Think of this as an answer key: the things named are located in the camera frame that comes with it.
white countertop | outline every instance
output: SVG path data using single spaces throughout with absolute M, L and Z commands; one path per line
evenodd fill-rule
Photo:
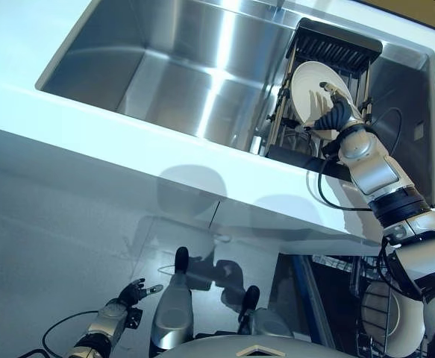
M 381 229 L 371 213 L 343 213 L 322 204 L 316 194 L 315 173 L 35 89 L 43 70 L 90 2 L 0 0 L 0 130 L 340 233 L 380 239 Z M 296 2 L 364 22 L 435 51 L 434 30 L 397 16 L 349 0 Z M 189 171 L 167 170 L 182 165 L 211 169 L 221 177 L 225 188 Z M 341 205 L 363 204 L 352 186 L 341 186 L 333 178 L 328 183 L 324 180 L 323 189 L 330 200 Z

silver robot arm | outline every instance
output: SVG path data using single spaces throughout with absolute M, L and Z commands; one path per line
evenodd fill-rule
M 118 298 L 114 298 L 101 308 L 86 333 L 65 357 L 108 358 L 125 328 L 136 329 L 139 326 L 143 311 L 133 306 L 147 295 L 163 289 L 163 285 L 145 289 L 143 282 L 144 279 L 140 278 L 130 283 L 121 291 Z
M 435 211 L 348 98 L 331 84 L 320 85 L 339 103 L 323 125 L 339 131 L 338 158 L 381 223 L 384 242 L 397 247 L 388 257 L 389 267 L 404 292 L 422 299 L 429 356 L 435 357 Z M 315 128 L 322 126 L 319 121 Z

sink basin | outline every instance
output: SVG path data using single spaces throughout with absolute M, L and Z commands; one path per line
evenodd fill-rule
M 375 128 L 391 147 L 398 111 L 385 112 L 396 107 L 403 114 L 394 157 L 435 206 L 434 53 L 277 2 L 282 1 L 93 1 L 37 88 L 250 151 L 274 109 L 298 21 L 320 16 L 384 44 L 369 82 Z

black wire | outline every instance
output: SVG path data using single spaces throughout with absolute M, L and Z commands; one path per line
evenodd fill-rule
M 364 264 L 366 267 L 369 267 L 370 269 L 376 269 L 376 266 L 372 265 L 372 264 L 369 263 L 368 261 L 366 261 L 366 260 L 362 260 L 362 261 L 363 261 L 363 264 Z
M 90 314 L 90 313 L 98 313 L 98 311 L 83 311 L 83 312 L 76 313 L 76 314 L 74 314 L 74 315 L 69 315 L 68 317 L 63 318 L 61 321 L 59 321 L 59 322 L 53 324 L 49 329 L 47 329 L 47 331 L 45 332 L 45 334 L 43 334 L 43 337 L 41 338 L 41 343 L 42 343 L 43 347 L 46 349 L 46 351 L 47 351 L 48 353 L 50 353 L 54 358 L 63 358 L 63 357 L 60 356 L 59 354 L 56 354 L 54 351 L 52 351 L 52 350 L 50 349 L 50 347 L 46 344 L 46 337 L 47 337 L 47 335 L 48 335 L 48 334 L 49 334 L 53 329 L 55 329 L 57 326 L 59 326 L 60 324 L 64 323 L 65 321 L 68 321 L 69 319 L 74 318 L 74 317 L 78 317 L 79 315 L 88 315 L 88 314 Z
M 329 155 L 328 157 L 326 157 L 325 160 L 323 161 L 322 166 L 320 167 L 319 176 L 318 176 L 318 180 L 317 180 L 320 197 L 323 199 L 323 201 L 325 203 L 327 203 L 330 207 L 333 207 L 335 209 L 340 209 L 340 210 L 345 210 L 345 211 L 372 211 L 369 207 L 341 207 L 340 205 L 336 205 L 336 204 L 332 203 L 331 201 L 329 201 L 325 197 L 325 195 L 323 194 L 323 190 L 322 190 L 322 174 L 323 174 L 323 171 L 325 170 L 325 167 L 327 166 L 328 162 L 330 161 L 330 159 L 334 158 L 335 156 L 336 156 L 336 154 Z
M 20 356 L 18 358 L 27 358 L 29 356 L 33 356 L 34 354 L 41 354 L 45 358 L 50 358 L 49 354 L 46 353 L 46 351 L 41 349 L 41 348 L 33 349 L 32 351 L 29 351 L 28 353 L 25 353 L 25 354 L 23 354 L 22 356 Z
M 387 258 L 387 253 L 386 253 L 386 249 L 387 249 L 387 245 L 388 245 L 388 240 L 386 238 L 383 238 L 382 243 L 381 243 L 381 249 L 380 249 L 380 253 L 378 254 L 378 257 L 376 259 L 376 271 L 378 272 L 378 275 L 380 276 L 380 278 L 385 282 L 386 285 L 388 285 L 389 287 L 391 287 L 394 291 L 396 291 L 397 293 L 399 293 L 400 295 L 404 296 L 404 297 L 408 297 L 411 298 L 412 300 L 417 300 L 420 301 L 421 298 L 420 297 L 415 297 L 414 295 L 411 295 L 410 293 L 406 293 L 401 291 L 400 289 L 398 289 L 397 287 L 393 286 L 388 279 L 384 276 L 383 272 L 381 271 L 381 260 L 383 260 L 385 262 L 385 265 L 387 267 L 387 271 L 389 272 L 390 276 L 395 279 L 394 274 L 391 272 L 391 268 L 388 265 L 388 258 Z
M 390 113 L 393 110 L 398 114 L 399 123 L 398 123 L 398 133 L 396 134 L 395 142 L 393 143 L 393 146 L 391 147 L 391 150 L 389 151 L 389 155 L 393 155 L 393 153 L 395 153 L 396 146 L 397 146 L 397 144 L 398 144 L 398 142 L 400 140 L 400 137 L 401 137 L 401 128 L 403 127 L 403 113 L 401 112 L 401 110 L 399 108 L 397 108 L 397 107 L 391 107 L 391 108 L 388 108 L 381 116 L 376 118 L 376 120 L 372 123 L 372 126 L 376 125 L 376 123 L 380 119 L 384 118 L 388 113 Z

dish drying rack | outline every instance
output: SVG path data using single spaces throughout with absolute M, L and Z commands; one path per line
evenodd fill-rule
M 370 67 L 383 51 L 380 41 L 323 22 L 302 18 L 286 54 L 287 67 L 278 92 L 264 154 L 272 159 L 317 172 L 322 164 L 326 140 L 306 131 L 296 120 L 290 104 L 293 72 L 306 61 L 319 61 L 331 67 L 345 81 L 363 118 L 371 121 L 372 99 L 369 95 Z M 346 168 L 335 163 L 324 174 L 351 181 Z
M 313 255 L 312 261 L 315 263 L 319 263 L 321 265 L 325 265 L 331 267 L 333 269 L 338 269 L 341 271 L 346 271 L 351 275 L 350 278 L 350 293 L 360 299 L 360 308 L 363 306 L 363 294 L 374 295 L 371 292 L 362 292 L 363 285 L 369 284 L 373 281 L 383 282 L 378 274 L 376 269 L 376 257 L 353 257 L 352 262 L 347 262 L 345 260 L 339 260 L 335 257 L 328 257 L 322 255 Z M 389 280 L 392 281 L 392 278 L 387 274 L 387 268 L 384 262 L 381 262 L 381 271 Z M 361 309 L 359 309 L 359 315 L 356 322 L 356 333 L 355 333 L 355 344 L 357 349 L 357 355 L 361 358 L 386 358 L 387 356 L 387 337 L 389 335 L 389 310 L 391 308 L 391 301 L 389 298 L 391 297 L 392 289 L 388 287 L 387 295 L 378 295 L 379 298 L 386 299 L 386 309 L 384 311 L 376 309 L 371 306 L 365 306 L 365 308 L 369 310 L 375 310 L 378 313 L 383 313 L 386 315 L 384 321 L 386 322 L 385 326 L 377 326 L 374 322 L 367 321 L 367 324 L 371 324 L 376 326 L 377 328 L 384 331 L 384 342 L 375 341 L 370 335 L 366 333 L 363 328 L 363 318 L 361 317 Z M 426 358 L 428 355 L 427 352 L 427 341 L 426 338 L 423 339 L 419 348 L 409 355 L 410 358 Z

